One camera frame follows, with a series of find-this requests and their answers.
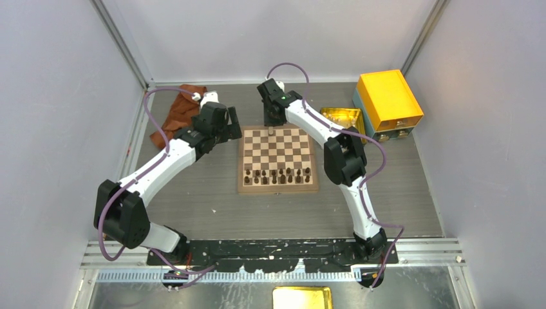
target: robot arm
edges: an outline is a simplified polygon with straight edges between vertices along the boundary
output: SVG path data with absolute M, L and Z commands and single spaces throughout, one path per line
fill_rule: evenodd
M 235 108 L 218 102 L 216 92 L 208 92 L 200 102 L 199 115 L 192 117 L 192 126 L 182 128 L 169 142 L 169 153 L 155 168 L 122 193 L 108 210 L 104 233 L 127 248 L 156 248 L 169 259 L 180 260 L 187 252 L 187 238 L 169 227 L 150 222 L 146 207 L 155 194 L 180 171 L 189 167 L 220 143 L 241 138 L 241 128 Z M 99 186 L 95 207 L 95 228 L 106 202 L 121 187 L 150 169 L 165 155 L 163 149 L 138 171 L 118 183 L 106 180 Z
M 306 131 L 324 149 L 325 172 L 330 181 L 338 185 L 349 206 L 353 220 L 353 230 L 359 251 L 364 256 L 373 256 L 380 252 L 387 242 L 385 231 L 375 224 L 377 219 L 366 184 L 362 187 L 364 202 L 371 218 L 368 218 L 360 199 L 358 185 L 366 175 L 366 155 L 360 138 L 332 131 L 317 119 L 332 128 L 345 129 L 311 107 L 305 111 L 302 97 L 295 91 L 284 92 L 284 84 L 274 79 L 266 80 L 258 86 L 264 105 L 264 123 L 266 126 L 282 126 L 290 122 Z M 357 132 L 351 127 L 348 131 Z

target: gray floor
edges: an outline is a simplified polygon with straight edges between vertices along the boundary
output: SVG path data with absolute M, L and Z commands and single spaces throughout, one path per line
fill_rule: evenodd
M 287 85 L 303 93 L 303 84 Z M 309 103 L 315 108 L 353 107 L 354 83 L 311 84 Z M 240 124 L 263 124 L 262 105 L 256 85 L 210 86 L 220 102 L 235 106 Z M 152 114 L 161 124 L 176 96 L 173 91 L 156 94 Z M 148 123 L 138 166 L 157 154 L 148 136 Z M 441 236 L 442 231 L 430 197 L 419 155 L 412 137 L 383 143 L 388 161 L 385 170 L 368 184 L 379 220 L 403 224 L 405 237 Z M 150 219 L 183 232 L 191 239 L 330 238 L 352 236 L 352 221 L 340 190 L 329 182 L 323 154 L 316 144 L 319 192 L 242 196 L 237 193 L 238 141 L 217 145 L 190 168 L 175 176 L 152 200 Z M 368 171 L 381 164 L 373 145 L 364 150 Z M 397 230 L 387 229 L 394 237 Z

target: white wall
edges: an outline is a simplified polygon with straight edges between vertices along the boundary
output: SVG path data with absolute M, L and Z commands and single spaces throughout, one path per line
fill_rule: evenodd
M 90 1 L 0 3 L 0 307 L 66 308 L 141 89 Z
M 545 12 L 451 1 L 407 76 L 431 191 L 483 308 L 546 302 Z
M 434 0 L 108 3 L 157 82 L 261 80 L 285 61 L 314 81 L 355 81 L 402 66 Z M 303 80 L 296 69 L 285 72 L 276 76 Z

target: checkered pattern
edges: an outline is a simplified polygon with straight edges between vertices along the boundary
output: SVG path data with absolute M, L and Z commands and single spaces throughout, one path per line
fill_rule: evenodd
M 302 129 L 283 126 L 274 128 L 273 134 L 269 135 L 267 128 L 243 128 L 242 142 L 243 169 L 240 171 L 243 179 L 242 186 L 298 185 L 306 188 L 315 182 L 313 177 L 315 166 L 311 153 L 312 145 L 310 145 L 312 141 Z M 281 169 L 287 177 L 285 183 L 280 182 L 279 170 Z M 297 171 L 300 172 L 300 182 L 296 182 Z M 250 178 L 249 183 L 244 182 L 247 176 Z M 266 184 L 263 184 L 264 176 L 268 178 Z
M 243 169 L 275 171 L 311 167 L 309 136 L 302 129 L 266 129 L 244 132 Z

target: black mounting plate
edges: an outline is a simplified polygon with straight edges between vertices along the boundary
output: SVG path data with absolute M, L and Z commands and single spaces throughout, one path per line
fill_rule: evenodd
M 192 270 L 216 265 L 218 272 L 239 272 L 243 267 L 253 273 L 291 272 L 303 259 L 305 272 L 349 272 L 351 265 L 378 265 L 381 256 L 374 259 L 357 253 L 354 238 L 335 239 L 260 239 L 260 240 L 192 240 L 190 242 Z M 383 248 L 385 255 L 391 242 Z M 396 248 L 387 263 L 398 263 Z M 155 255 L 148 254 L 147 264 L 164 265 Z M 188 264 L 187 258 L 177 265 Z

